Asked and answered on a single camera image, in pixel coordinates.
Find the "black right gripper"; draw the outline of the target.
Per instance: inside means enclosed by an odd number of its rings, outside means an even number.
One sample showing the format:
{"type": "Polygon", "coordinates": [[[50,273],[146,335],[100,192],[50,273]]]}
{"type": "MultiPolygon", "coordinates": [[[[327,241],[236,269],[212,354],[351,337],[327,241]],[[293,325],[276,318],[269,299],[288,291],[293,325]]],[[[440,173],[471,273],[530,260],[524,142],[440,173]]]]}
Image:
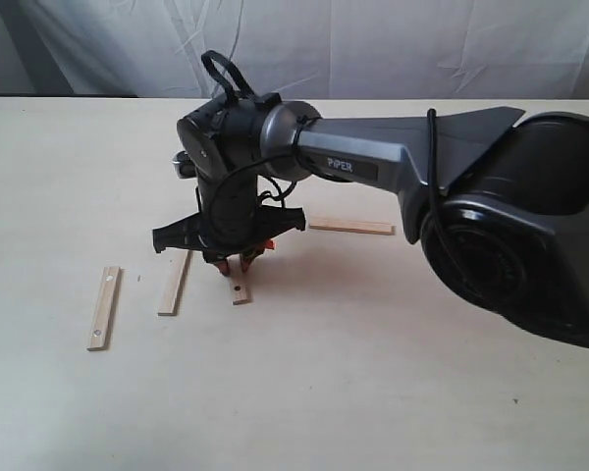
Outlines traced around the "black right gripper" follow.
{"type": "Polygon", "coordinates": [[[240,173],[229,179],[197,177],[198,212],[152,231],[157,253],[168,248],[201,252],[223,276],[231,274],[227,257],[239,254],[241,271],[264,253],[266,241],[290,230],[303,231],[300,208],[264,205],[257,192],[257,176],[240,173]]]}

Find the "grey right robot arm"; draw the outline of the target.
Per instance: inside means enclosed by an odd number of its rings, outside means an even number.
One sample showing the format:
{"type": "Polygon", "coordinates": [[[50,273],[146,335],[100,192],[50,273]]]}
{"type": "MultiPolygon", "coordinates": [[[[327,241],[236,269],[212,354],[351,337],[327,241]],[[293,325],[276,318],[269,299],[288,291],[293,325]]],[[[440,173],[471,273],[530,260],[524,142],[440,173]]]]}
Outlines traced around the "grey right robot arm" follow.
{"type": "Polygon", "coordinates": [[[179,119],[195,214],[156,229],[156,251],[220,271],[306,225],[260,178],[315,176],[396,196],[406,240],[442,283],[531,334],[589,349],[589,116],[495,107],[441,116],[323,117],[311,104],[221,96],[179,119]]]}

